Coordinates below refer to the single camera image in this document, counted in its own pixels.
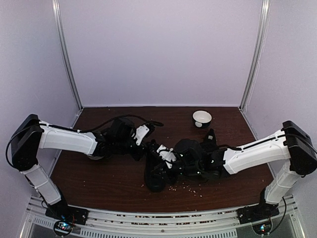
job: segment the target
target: wooden table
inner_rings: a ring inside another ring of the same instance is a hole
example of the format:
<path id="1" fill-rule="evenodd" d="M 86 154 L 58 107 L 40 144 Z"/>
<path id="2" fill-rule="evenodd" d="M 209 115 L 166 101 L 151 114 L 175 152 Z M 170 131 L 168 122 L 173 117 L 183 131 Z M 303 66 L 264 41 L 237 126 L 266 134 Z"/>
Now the wooden table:
<path id="1" fill-rule="evenodd" d="M 180 139 L 202 141 L 209 129 L 195 128 L 191 115 L 196 110 L 212 115 L 211 127 L 218 144 L 238 146 L 254 141 L 237 108 L 139 107 L 85 108 L 76 128 L 89 129 L 122 114 L 158 120 L 147 138 L 173 147 Z M 134 119 L 136 126 L 142 122 Z M 63 151 L 52 174 L 70 205 L 126 212 L 181 212 L 212 210 L 257 203 L 261 190 L 270 184 L 268 166 L 260 165 L 218 181 L 201 183 L 185 178 L 152 193 L 144 185 L 145 158 L 135 162 L 129 155 L 93 161 L 84 154 Z"/>

